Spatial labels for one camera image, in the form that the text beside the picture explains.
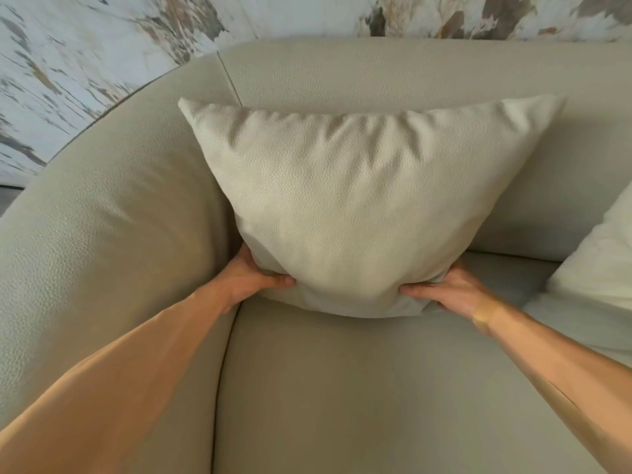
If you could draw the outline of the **beige leather sofa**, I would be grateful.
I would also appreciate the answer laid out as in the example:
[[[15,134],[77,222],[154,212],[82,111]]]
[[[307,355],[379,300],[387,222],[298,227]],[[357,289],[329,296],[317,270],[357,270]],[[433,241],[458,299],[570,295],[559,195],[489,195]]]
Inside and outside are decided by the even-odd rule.
[[[632,45],[279,39],[77,135],[0,217],[0,474],[606,474],[462,258],[632,367]]]

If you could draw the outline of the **person's left forearm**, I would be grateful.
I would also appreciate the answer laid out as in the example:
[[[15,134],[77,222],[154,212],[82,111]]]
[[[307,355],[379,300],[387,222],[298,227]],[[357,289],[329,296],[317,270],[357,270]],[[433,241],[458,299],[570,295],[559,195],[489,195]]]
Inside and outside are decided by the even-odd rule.
[[[234,304],[196,292],[83,359],[0,431],[0,474],[119,474]]]

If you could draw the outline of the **person's left hand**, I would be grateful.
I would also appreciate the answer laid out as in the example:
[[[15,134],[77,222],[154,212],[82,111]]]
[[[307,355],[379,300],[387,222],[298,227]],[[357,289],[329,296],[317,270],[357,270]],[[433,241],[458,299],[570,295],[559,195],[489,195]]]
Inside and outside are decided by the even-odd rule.
[[[226,313],[235,304],[257,294],[258,277],[261,274],[277,273],[262,270],[255,262],[248,245],[242,243],[234,258],[207,285],[210,299],[218,312]]]

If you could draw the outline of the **white throw pillow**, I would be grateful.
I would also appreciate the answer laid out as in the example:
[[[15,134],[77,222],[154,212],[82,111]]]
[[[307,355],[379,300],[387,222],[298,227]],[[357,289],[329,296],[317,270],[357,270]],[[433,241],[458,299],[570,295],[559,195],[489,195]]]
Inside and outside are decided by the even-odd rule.
[[[547,289],[632,311],[632,181],[549,278]]]

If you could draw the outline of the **person's right hand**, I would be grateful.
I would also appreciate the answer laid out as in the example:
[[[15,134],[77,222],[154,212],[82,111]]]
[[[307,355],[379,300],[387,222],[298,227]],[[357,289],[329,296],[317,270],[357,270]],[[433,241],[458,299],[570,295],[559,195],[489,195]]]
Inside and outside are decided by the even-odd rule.
[[[461,260],[451,265],[442,280],[420,283],[442,285],[443,290],[439,299],[431,301],[472,321],[482,332],[485,331],[492,315],[502,305],[501,300],[468,271]]]

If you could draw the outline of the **beige textured throw pillow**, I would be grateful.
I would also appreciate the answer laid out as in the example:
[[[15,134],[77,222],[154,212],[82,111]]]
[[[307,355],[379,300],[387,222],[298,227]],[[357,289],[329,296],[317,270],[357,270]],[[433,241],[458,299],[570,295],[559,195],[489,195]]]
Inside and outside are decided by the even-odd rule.
[[[257,265],[261,295],[356,318],[415,316],[559,117],[542,94],[393,114],[281,113],[181,98]]]

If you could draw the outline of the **person's right forearm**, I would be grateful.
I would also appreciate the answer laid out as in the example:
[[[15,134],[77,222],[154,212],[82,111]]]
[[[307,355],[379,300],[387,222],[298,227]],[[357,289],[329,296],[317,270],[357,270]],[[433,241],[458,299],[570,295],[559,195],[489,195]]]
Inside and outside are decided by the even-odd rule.
[[[471,319],[608,474],[632,474],[632,368],[495,298],[478,302]]]

